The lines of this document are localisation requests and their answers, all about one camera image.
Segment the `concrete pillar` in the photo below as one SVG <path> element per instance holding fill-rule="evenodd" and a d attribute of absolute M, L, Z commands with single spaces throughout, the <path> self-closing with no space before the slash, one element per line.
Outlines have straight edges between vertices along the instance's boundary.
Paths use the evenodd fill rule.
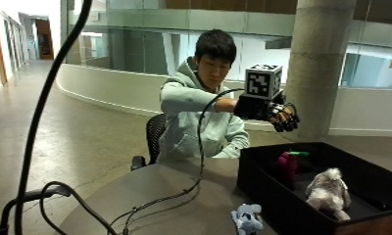
<path fill-rule="evenodd" d="M 328 135 L 357 0 L 299 0 L 285 93 L 296 104 L 296 142 Z"/>

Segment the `wire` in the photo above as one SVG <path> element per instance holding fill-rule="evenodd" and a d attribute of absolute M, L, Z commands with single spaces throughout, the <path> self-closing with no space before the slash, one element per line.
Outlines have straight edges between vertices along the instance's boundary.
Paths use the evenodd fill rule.
<path fill-rule="evenodd" d="M 24 211 L 24 196 L 27 191 L 27 184 L 28 184 L 28 177 L 30 177 L 30 168 L 31 168 L 31 161 L 32 161 L 32 151 L 34 151 L 34 142 L 35 142 L 35 136 L 36 136 L 36 130 L 39 125 L 39 120 L 42 116 L 43 107 L 47 101 L 47 97 L 50 94 L 50 90 L 52 87 L 52 83 L 55 80 L 55 76 L 58 73 L 58 70 L 62 66 L 62 63 L 64 61 L 64 58 L 68 54 L 68 51 L 71 49 L 71 46 L 74 45 L 79 34 L 83 30 L 83 27 L 87 23 L 90 11 L 92 8 L 92 0 L 84 0 L 83 7 L 82 7 L 82 13 L 79 16 L 79 20 L 76 22 L 76 25 L 74 27 L 74 30 L 71 31 L 67 40 L 60 48 L 60 51 L 56 55 L 55 61 L 51 66 L 51 70 L 48 73 L 48 77 L 46 79 L 46 82 L 43 84 L 40 96 L 38 99 L 36 108 L 34 111 L 32 116 L 32 122 L 31 122 L 31 128 L 28 132 L 28 140 L 27 140 L 27 146 L 26 146 L 26 155 L 24 155 L 24 162 L 23 162 L 23 170 L 22 170 L 22 178 L 19 183 L 19 191 L 18 191 L 18 197 L 16 197 L 16 209 L 15 209 L 15 234 L 23 235 L 23 211 Z"/>
<path fill-rule="evenodd" d="M 184 196 L 185 194 L 191 193 L 193 191 L 193 189 L 196 188 L 196 186 L 199 185 L 201 179 L 203 179 L 203 175 L 204 175 L 204 162 L 205 162 L 205 152 L 204 152 L 204 146 L 203 146 L 203 142 L 201 142 L 201 134 L 200 134 L 200 130 L 201 130 L 201 120 L 203 118 L 205 117 L 205 113 L 209 109 L 209 107 L 213 105 L 213 103 L 224 96 L 227 95 L 228 93 L 233 92 L 233 91 L 239 91 L 239 90 L 243 90 L 240 88 L 237 89 L 231 89 L 231 90 L 227 90 L 224 92 L 221 92 L 213 99 L 212 101 L 208 103 L 208 105 L 205 106 L 203 112 L 201 112 L 201 115 L 199 117 L 199 123 L 197 123 L 197 143 L 199 143 L 199 151 L 200 151 L 200 173 L 199 173 L 199 178 L 196 180 L 196 183 L 191 186 L 191 188 L 188 189 L 183 189 L 183 192 L 176 194 L 176 195 L 172 195 L 169 197 L 164 197 L 164 198 L 160 198 L 160 199 L 156 199 L 151 202 L 148 202 L 146 205 L 143 205 L 142 207 L 139 208 L 132 208 L 132 211 L 127 212 L 126 214 L 120 215 L 112 222 L 111 222 L 111 225 L 122 218 L 124 217 L 126 215 L 130 214 L 128 218 L 127 218 L 127 221 L 126 221 L 126 225 L 124 225 L 124 229 L 123 229 L 123 235 L 128 235 L 130 234 L 130 229 L 128 229 L 128 224 L 130 224 L 130 221 L 131 221 L 131 218 L 134 216 L 134 214 L 139 211 L 142 211 L 143 209 L 146 209 L 147 207 L 152 206 L 153 204 L 156 203 L 160 203 L 163 201 L 167 201 L 169 199 L 175 199 L 175 198 L 179 198 L 181 196 Z"/>
<path fill-rule="evenodd" d="M 59 185 L 62 187 L 64 187 L 71 194 L 75 196 L 78 202 L 80 203 L 82 207 L 84 208 L 84 210 L 92 215 L 92 217 L 99 221 L 99 223 L 104 226 L 104 228 L 107 229 L 108 233 L 111 235 L 116 235 L 115 230 L 112 229 L 111 225 L 106 222 L 106 220 L 103 219 L 103 217 L 92 210 L 92 208 L 88 206 L 88 204 L 86 203 L 86 201 L 82 199 L 80 195 L 76 193 L 76 191 L 64 183 L 58 182 L 58 181 L 52 181 L 50 183 L 47 183 L 42 189 L 40 192 L 40 199 L 39 199 L 39 207 L 40 207 L 40 214 L 46 220 L 46 222 L 50 224 L 50 226 L 55 229 L 56 232 L 59 232 L 59 234 L 62 235 L 67 235 L 67 233 L 64 233 L 64 231 L 52 223 L 52 221 L 50 220 L 46 212 L 44 212 L 44 207 L 43 207 L 43 199 L 44 199 L 44 193 L 46 190 L 50 186 L 52 185 Z"/>
<path fill-rule="evenodd" d="M 287 103 L 287 104 L 284 105 L 284 108 L 285 108 L 285 107 L 292 107 L 292 108 L 293 108 L 293 112 L 295 112 L 295 114 L 297 115 L 297 109 L 296 109 L 295 104 L 292 104 L 292 103 Z"/>

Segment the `black box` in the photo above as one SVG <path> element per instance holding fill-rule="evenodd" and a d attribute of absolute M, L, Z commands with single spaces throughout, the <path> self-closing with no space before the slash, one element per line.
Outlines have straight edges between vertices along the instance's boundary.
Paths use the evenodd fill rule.
<path fill-rule="evenodd" d="M 285 151 L 304 151 L 297 157 L 293 188 L 279 179 L 277 158 Z M 337 167 L 349 187 L 351 220 L 337 221 L 305 202 L 305 188 L 315 175 Z M 325 143 L 295 143 L 241 150 L 237 187 L 279 234 L 392 235 L 392 171 Z"/>

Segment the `black hair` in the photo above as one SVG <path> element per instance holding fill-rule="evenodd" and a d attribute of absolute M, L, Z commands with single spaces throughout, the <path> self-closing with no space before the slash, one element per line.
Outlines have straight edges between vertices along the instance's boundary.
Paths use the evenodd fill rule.
<path fill-rule="evenodd" d="M 236 57 L 236 46 L 232 36 L 220 29 L 205 31 L 196 42 L 195 57 L 200 60 L 203 55 L 213 59 L 223 59 L 232 64 Z"/>

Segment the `red toy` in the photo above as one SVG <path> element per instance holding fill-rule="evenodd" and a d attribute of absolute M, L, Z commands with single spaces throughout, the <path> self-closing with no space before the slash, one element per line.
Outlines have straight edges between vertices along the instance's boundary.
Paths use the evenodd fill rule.
<path fill-rule="evenodd" d="M 281 182 L 295 188 L 295 176 L 297 171 L 297 152 L 284 152 L 277 159 L 277 174 Z"/>

